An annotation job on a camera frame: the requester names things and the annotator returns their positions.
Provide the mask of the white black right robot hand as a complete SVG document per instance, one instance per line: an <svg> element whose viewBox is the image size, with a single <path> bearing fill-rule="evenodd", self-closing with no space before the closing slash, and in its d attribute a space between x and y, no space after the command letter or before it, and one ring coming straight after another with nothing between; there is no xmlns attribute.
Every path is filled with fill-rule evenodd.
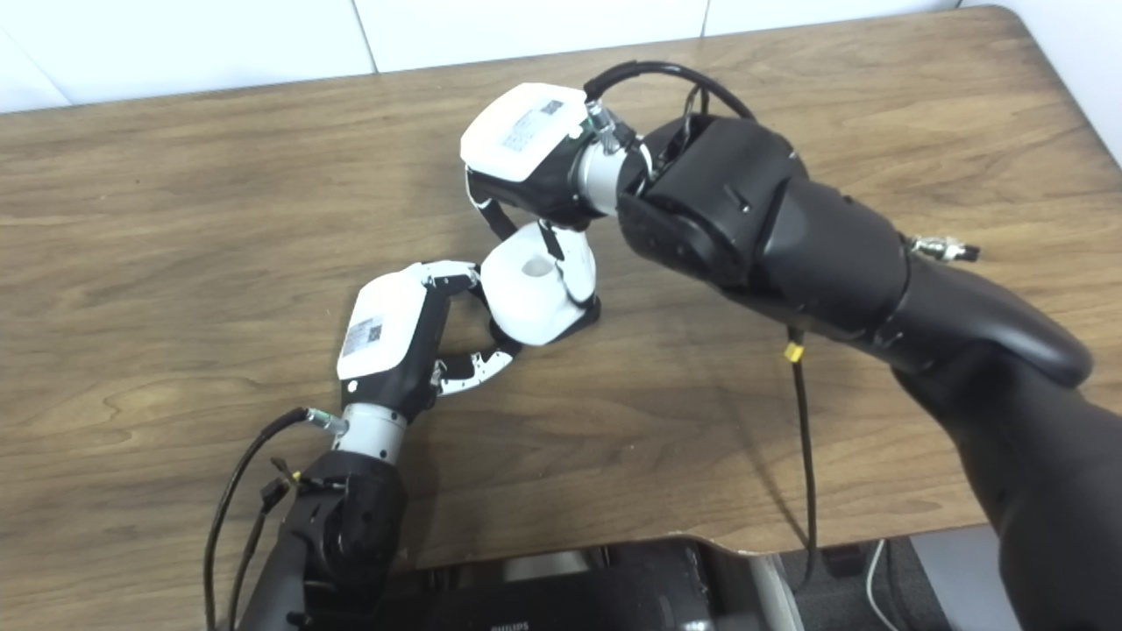
<svg viewBox="0 0 1122 631"><path fill-rule="evenodd" d="M586 164L600 146L587 118L577 89L522 83L485 107L459 145L469 203L500 241L516 232L507 208L533 216L565 299L581 308L594 304L596 273L577 243L606 216L586 188Z"/></svg>

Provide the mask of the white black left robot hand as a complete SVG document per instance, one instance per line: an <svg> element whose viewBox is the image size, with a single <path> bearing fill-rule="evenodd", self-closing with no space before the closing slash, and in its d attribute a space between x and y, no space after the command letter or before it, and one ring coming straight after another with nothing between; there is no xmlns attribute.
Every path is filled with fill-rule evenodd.
<svg viewBox="0 0 1122 631"><path fill-rule="evenodd" d="M421 262L365 284L335 364L341 406L380 405L411 423L438 397L472 390L509 367L522 344L494 321L493 342L481 351L438 351L452 300L461 294L489 307L473 263Z"/></svg>

